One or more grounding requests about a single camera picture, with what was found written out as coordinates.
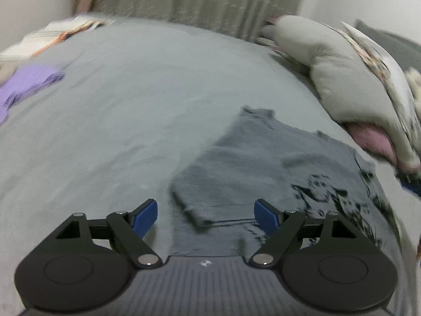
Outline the dark grey printed t-shirt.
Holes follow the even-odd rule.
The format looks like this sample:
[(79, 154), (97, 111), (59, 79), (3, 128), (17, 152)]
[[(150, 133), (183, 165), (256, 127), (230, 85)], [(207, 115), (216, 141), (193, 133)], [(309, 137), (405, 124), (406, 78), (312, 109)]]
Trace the dark grey printed t-shirt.
[(400, 254), (392, 209), (371, 163), (322, 132), (282, 124), (271, 110), (244, 108), (228, 132), (178, 173), (173, 251), (249, 256), (266, 240), (253, 206), (323, 218), (338, 212), (387, 256)]

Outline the pink pillow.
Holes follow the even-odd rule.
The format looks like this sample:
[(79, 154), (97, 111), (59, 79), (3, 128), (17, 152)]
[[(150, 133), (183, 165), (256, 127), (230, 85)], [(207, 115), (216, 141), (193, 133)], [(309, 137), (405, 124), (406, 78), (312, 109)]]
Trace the pink pillow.
[(398, 159), (391, 140), (380, 127), (365, 123), (347, 123), (345, 129), (361, 149), (385, 159), (399, 171), (415, 173), (420, 169), (420, 163), (404, 163)]

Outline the white grey pillow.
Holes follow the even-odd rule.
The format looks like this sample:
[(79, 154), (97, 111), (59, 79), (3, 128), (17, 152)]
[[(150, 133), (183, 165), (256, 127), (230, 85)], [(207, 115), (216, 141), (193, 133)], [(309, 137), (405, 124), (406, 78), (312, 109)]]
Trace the white grey pillow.
[(310, 69), (321, 104), (335, 122), (381, 128), (400, 169), (420, 167), (420, 156), (386, 88), (340, 32), (302, 16), (285, 15), (273, 23), (273, 40), (281, 52)]

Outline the purple garment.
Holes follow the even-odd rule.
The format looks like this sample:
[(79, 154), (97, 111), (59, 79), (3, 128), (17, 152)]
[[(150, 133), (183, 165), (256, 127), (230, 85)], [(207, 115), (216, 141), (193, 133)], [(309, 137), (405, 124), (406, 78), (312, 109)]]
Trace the purple garment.
[(9, 117), (12, 106), (61, 81), (64, 76), (62, 70), (41, 64), (19, 68), (1, 87), (1, 124)]

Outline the printed white pillow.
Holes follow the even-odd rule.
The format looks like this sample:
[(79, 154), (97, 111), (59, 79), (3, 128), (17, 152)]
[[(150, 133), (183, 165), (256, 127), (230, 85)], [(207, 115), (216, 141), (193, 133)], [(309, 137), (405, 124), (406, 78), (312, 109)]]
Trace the printed white pillow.
[(420, 96), (395, 58), (355, 27), (342, 22), (345, 32), (365, 54), (363, 61), (382, 81), (410, 143), (420, 152)]

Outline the white orange folded cloth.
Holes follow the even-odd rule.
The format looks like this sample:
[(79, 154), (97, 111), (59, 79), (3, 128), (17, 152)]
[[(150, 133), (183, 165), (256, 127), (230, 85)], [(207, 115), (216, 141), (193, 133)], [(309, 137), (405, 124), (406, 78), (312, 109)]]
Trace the white orange folded cloth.
[(43, 29), (33, 31), (1, 52), (1, 62), (24, 61), (61, 43), (77, 33), (112, 24), (114, 20), (79, 15), (73, 19), (52, 21)]

